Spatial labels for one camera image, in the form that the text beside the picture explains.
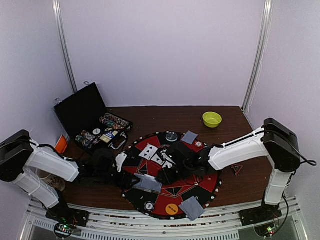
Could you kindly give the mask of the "orange big blind button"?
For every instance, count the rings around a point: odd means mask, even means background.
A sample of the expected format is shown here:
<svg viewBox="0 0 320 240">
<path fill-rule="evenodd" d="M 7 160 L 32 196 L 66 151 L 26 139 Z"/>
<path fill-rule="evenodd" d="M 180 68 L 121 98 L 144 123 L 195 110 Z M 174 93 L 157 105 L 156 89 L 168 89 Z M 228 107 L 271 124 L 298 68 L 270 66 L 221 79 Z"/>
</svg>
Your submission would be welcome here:
<svg viewBox="0 0 320 240">
<path fill-rule="evenodd" d="M 174 216 L 179 212 L 179 207 L 174 203 L 170 203 L 165 207 L 165 211 L 169 216 Z"/>
</svg>

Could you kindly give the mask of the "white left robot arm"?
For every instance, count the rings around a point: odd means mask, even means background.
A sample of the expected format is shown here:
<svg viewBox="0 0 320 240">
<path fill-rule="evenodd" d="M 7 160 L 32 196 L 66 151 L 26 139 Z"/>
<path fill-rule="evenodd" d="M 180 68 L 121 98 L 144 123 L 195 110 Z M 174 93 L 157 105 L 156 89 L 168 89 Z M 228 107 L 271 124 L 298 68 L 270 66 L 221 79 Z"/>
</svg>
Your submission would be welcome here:
<svg viewBox="0 0 320 240">
<path fill-rule="evenodd" d="M 39 144 L 26 130 L 20 130 L 0 143 L 0 179 L 17 185 L 38 199 L 61 222 L 72 218 L 60 190 L 50 186 L 36 172 L 59 177 L 69 183 L 87 185 L 113 180 L 121 188 L 130 188 L 138 178 L 122 170 L 124 156 L 101 148 L 92 158 L 81 162 L 65 157 L 49 144 Z"/>
</svg>

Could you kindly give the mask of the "black poker chip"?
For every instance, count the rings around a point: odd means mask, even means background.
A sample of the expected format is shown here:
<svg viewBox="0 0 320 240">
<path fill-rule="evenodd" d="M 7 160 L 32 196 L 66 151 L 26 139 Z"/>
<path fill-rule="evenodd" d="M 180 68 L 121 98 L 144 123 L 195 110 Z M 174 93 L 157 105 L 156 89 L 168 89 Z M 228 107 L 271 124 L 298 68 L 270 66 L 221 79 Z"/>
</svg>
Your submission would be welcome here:
<svg viewBox="0 0 320 240">
<path fill-rule="evenodd" d="M 152 212 L 155 209 L 155 204 L 152 201 L 146 201 L 144 203 L 144 210 L 147 212 Z"/>
</svg>

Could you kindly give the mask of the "three of spades card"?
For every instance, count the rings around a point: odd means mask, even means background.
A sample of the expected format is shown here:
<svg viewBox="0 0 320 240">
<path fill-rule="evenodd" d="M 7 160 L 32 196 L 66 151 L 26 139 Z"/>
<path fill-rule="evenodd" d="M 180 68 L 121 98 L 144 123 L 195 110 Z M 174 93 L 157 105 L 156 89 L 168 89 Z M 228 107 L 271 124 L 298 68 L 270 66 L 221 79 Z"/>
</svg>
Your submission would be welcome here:
<svg viewBox="0 0 320 240">
<path fill-rule="evenodd" d="M 152 157 L 156 154 L 157 151 L 158 151 L 158 148 L 156 146 L 148 144 L 142 150 L 142 152 L 139 154 L 139 156 L 149 161 L 152 159 Z"/>
</svg>

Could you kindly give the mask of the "red five poker chip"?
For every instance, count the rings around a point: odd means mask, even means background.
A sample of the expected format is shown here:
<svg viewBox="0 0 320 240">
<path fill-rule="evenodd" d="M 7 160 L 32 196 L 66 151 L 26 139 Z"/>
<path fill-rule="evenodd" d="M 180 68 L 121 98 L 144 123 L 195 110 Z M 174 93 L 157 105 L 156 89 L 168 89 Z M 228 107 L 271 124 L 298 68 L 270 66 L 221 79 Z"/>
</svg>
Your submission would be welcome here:
<svg viewBox="0 0 320 240">
<path fill-rule="evenodd" d="M 195 143 L 195 145 L 196 145 L 197 148 L 201 148 L 201 147 L 203 146 L 203 143 L 200 142 L 200 141 L 197 141 L 197 142 Z"/>
</svg>

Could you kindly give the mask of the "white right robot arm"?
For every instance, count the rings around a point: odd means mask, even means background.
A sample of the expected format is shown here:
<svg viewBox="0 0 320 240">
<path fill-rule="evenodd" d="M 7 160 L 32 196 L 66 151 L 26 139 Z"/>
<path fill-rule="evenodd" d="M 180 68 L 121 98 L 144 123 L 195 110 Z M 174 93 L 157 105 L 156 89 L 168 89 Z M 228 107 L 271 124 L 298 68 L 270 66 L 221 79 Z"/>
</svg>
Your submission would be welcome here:
<svg viewBox="0 0 320 240">
<path fill-rule="evenodd" d="M 206 145 L 200 151 L 190 149 L 183 141 L 174 142 L 161 151 L 160 156 L 172 164 L 161 169 L 156 180 L 164 185 L 173 184 L 191 175 L 203 178 L 234 164 L 258 157 L 273 161 L 264 204 L 256 210 L 259 220 L 268 220 L 275 212 L 287 188 L 291 175 L 301 166 L 297 135 L 273 118 L 263 126 L 238 139 Z"/>
</svg>

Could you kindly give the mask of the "dealt blue-backed playing cards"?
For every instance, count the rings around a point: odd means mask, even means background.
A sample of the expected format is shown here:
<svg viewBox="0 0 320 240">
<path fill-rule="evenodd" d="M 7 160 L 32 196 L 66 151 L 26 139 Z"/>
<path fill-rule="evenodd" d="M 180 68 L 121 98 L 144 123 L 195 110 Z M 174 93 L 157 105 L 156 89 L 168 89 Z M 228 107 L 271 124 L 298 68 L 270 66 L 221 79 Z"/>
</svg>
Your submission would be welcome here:
<svg viewBox="0 0 320 240">
<path fill-rule="evenodd" d="M 190 221 L 198 219 L 205 212 L 202 205 L 194 196 L 183 201 L 179 205 L 179 208 L 186 214 Z"/>
</svg>

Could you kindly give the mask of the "grey playing card deck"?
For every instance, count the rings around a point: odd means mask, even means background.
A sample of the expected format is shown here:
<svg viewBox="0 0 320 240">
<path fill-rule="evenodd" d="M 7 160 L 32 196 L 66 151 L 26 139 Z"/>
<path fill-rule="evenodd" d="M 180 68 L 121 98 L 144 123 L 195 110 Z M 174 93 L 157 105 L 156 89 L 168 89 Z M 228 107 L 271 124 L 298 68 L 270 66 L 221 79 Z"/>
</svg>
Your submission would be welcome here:
<svg viewBox="0 0 320 240">
<path fill-rule="evenodd" d="M 158 182 L 154 176 L 148 174 L 134 174 L 140 181 L 133 185 L 133 188 L 151 193 L 152 191 L 160 193 L 163 184 Z"/>
</svg>

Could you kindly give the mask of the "two of clubs card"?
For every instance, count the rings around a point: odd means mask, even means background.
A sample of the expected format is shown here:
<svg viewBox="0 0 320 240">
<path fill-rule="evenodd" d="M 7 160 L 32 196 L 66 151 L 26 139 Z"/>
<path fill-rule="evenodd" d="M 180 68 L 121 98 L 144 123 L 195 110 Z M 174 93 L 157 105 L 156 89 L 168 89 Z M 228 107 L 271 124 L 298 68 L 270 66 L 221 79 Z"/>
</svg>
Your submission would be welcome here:
<svg viewBox="0 0 320 240">
<path fill-rule="evenodd" d="M 160 153 L 156 153 L 152 158 L 151 161 L 155 162 L 156 164 L 162 166 L 166 161 L 163 160 Z"/>
</svg>

